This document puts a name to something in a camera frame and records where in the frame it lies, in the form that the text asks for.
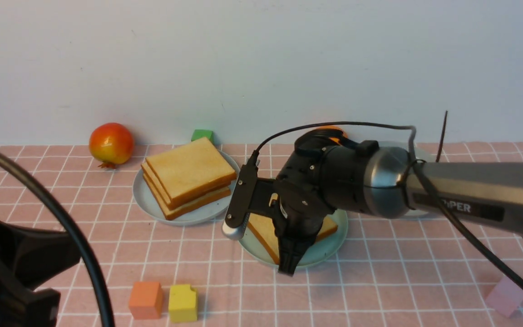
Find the orange block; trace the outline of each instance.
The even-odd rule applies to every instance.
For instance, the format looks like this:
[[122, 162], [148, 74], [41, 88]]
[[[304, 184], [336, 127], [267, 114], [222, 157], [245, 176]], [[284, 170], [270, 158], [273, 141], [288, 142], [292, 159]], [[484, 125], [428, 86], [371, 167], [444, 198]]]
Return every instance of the orange block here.
[[160, 319], [163, 298], [159, 282], [136, 282], [130, 294], [128, 308], [134, 319]]

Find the white wall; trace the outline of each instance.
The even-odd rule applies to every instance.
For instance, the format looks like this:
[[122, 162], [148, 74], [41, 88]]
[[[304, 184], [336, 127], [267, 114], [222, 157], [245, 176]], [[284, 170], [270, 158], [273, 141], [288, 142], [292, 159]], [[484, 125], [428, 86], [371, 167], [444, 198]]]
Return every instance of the white wall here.
[[436, 141], [446, 109], [449, 141], [523, 140], [523, 1], [0, 1], [0, 143], [83, 144], [108, 121], [255, 143], [327, 119]]

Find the stack of toast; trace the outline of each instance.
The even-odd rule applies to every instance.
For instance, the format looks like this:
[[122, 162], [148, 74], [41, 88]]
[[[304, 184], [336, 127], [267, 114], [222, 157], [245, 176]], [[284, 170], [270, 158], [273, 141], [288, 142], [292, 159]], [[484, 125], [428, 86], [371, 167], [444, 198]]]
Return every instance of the stack of toast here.
[[147, 157], [141, 166], [168, 221], [231, 195], [229, 185], [237, 178], [234, 168], [206, 137]]

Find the pink cube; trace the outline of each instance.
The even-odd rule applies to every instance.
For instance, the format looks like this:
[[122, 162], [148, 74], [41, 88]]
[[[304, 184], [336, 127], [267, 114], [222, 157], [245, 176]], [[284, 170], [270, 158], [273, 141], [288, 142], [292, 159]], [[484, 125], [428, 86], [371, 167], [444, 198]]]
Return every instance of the pink cube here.
[[488, 297], [485, 298], [485, 303], [490, 308], [495, 309], [508, 318], [510, 318], [522, 301], [523, 290], [506, 276], [502, 277]]

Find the plate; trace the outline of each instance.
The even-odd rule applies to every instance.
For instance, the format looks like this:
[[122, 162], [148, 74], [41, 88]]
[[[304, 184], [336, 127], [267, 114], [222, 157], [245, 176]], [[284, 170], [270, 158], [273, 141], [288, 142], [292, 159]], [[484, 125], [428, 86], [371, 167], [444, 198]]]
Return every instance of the plate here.
[[[237, 162], [235, 162], [235, 160], [233, 160], [227, 153], [224, 153], [223, 151], [219, 151], [219, 153], [233, 167], [235, 172], [239, 174], [239, 165]], [[235, 182], [236, 181], [234, 180], [229, 186], [231, 195], [233, 195], [233, 191], [235, 190]], [[164, 219], [164, 214], [154, 199], [154, 196], [151, 193], [151, 189], [149, 189], [147, 183], [143, 179], [142, 168], [137, 173], [133, 183], [133, 196], [135, 201], [137, 201], [138, 206], [141, 207], [145, 213], [154, 218], [154, 220], [173, 226], [196, 225], [198, 223], [209, 221], [217, 217], [221, 213], [224, 213], [227, 207], [229, 207], [231, 195], [206, 204], [203, 207], [191, 211], [190, 213], [185, 213], [184, 215], [181, 215], [172, 221], [168, 221]]]
[[[325, 261], [332, 257], [344, 243], [346, 234], [348, 233], [348, 216], [346, 215], [346, 211], [336, 210], [334, 214], [330, 215], [330, 218], [338, 225], [338, 230], [336, 233], [311, 246], [298, 263], [298, 268], [312, 267]], [[249, 228], [245, 230], [245, 234], [243, 238], [239, 240], [239, 244], [243, 246], [247, 253], [251, 254], [261, 263], [275, 268], [278, 267]]]
[[[399, 147], [403, 148], [405, 150], [409, 150], [409, 146], [407, 143], [401, 143], [401, 142], [392, 142], [392, 141], [382, 141], [378, 143], [381, 147]], [[415, 156], [417, 159], [422, 159], [427, 162], [435, 162], [435, 158], [430, 155], [427, 151], [415, 147]], [[426, 217], [427, 215], [430, 215], [427, 211], [423, 210], [409, 210], [407, 213], [403, 215], [403, 217], [409, 217], [409, 218], [422, 218]]]

